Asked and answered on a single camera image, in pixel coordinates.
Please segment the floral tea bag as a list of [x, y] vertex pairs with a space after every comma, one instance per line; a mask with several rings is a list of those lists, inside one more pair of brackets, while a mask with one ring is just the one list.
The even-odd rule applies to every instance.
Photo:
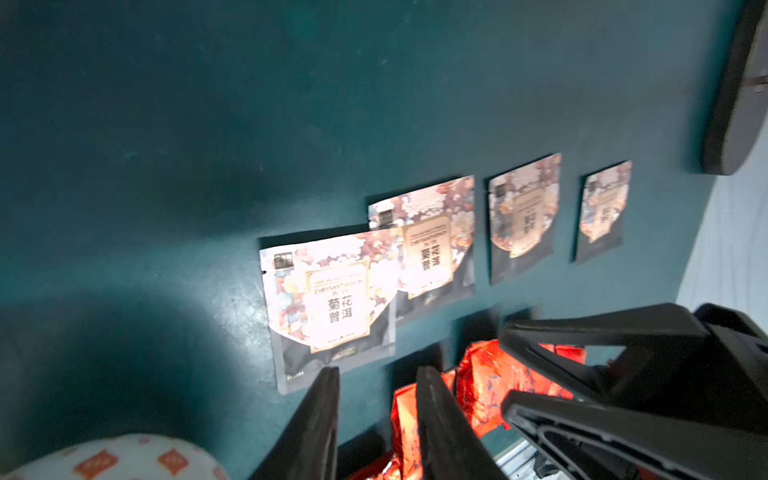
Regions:
[[306, 389], [394, 355], [404, 236], [400, 228], [266, 237], [260, 270], [277, 389]]
[[632, 161], [626, 160], [585, 178], [574, 257], [577, 264], [622, 244], [632, 167]]
[[404, 240], [396, 319], [406, 324], [475, 294], [475, 177], [458, 177], [368, 205], [371, 230]]
[[553, 253], [562, 155], [488, 180], [490, 283], [518, 277]]

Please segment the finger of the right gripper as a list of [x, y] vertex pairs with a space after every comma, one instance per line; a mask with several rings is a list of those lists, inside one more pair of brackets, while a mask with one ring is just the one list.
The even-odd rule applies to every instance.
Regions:
[[[686, 308], [663, 303], [576, 319], [509, 320], [500, 348], [525, 366], [593, 402], [646, 402], [661, 391], [710, 334]], [[589, 366], [547, 345], [620, 347], [605, 366]]]
[[511, 391], [504, 420], [570, 479], [764, 479], [764, 434]]

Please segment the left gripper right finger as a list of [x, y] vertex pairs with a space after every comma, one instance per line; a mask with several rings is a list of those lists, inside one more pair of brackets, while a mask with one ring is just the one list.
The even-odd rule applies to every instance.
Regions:
[[475, 435], [435, 368], [423, 366], [418, 369], [416, 399], [425, 479], [506, 477]]

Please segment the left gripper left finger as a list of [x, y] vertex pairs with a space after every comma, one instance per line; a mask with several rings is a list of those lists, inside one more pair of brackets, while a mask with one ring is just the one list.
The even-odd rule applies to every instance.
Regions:
[[323, 368], [253, 479], [334, 479], [340, 371]]

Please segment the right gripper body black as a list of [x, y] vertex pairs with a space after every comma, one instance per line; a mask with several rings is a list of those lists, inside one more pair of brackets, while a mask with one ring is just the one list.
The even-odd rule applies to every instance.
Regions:
[[709, 333], [689, 373], [690, 418], [767, 433], [767, 335], [745, 313], [712, 303], [694, 316]]

